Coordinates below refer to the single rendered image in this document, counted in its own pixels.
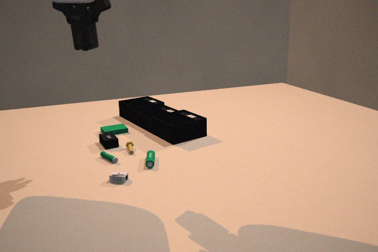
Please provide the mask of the grey pencil sharpener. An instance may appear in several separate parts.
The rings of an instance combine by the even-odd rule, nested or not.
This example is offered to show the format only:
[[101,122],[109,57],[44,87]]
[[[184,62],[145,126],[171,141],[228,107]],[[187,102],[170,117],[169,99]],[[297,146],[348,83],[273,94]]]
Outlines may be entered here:
[[129,179],[128,172],[116,172],[113,171],[109,175],[110,182],[125,183]]

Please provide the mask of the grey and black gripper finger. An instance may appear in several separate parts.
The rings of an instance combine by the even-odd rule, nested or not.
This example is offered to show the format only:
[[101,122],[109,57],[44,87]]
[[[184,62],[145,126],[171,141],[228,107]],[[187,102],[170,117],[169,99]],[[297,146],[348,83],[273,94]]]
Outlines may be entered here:
[[[75,8],[74,8],[75,7]],[[71,32],[75,50],[81,50],[78,25],[80,22],[79,3],[56,3],[53,2],[53,8],[62,12],[66,16],[68,24],[71,24]]]
[[[87,9],[87,7],[89,7]],[[95,0],[91,3],[79,3],[80,22],[78,25],[81,48],[83,51],[99,46],[96,23],[101,12],[111,8],[110,0]]]

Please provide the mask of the brass hex bolt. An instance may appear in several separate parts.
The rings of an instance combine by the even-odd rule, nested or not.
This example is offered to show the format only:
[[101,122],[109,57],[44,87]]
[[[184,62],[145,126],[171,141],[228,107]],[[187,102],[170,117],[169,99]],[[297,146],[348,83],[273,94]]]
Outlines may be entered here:
[[126,143],[126,147],[129,149],[129,154],[133,154],[133,143],[132,143],[132,141],[128,141],[127,143]]

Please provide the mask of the black rack of three bins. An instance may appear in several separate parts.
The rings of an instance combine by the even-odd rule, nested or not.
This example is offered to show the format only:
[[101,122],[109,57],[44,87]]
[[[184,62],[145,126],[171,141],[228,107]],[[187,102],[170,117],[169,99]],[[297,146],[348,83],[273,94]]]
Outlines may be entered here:
[[119,101],[119,116],[172,145],[207,136],[207,118],[149,96]]

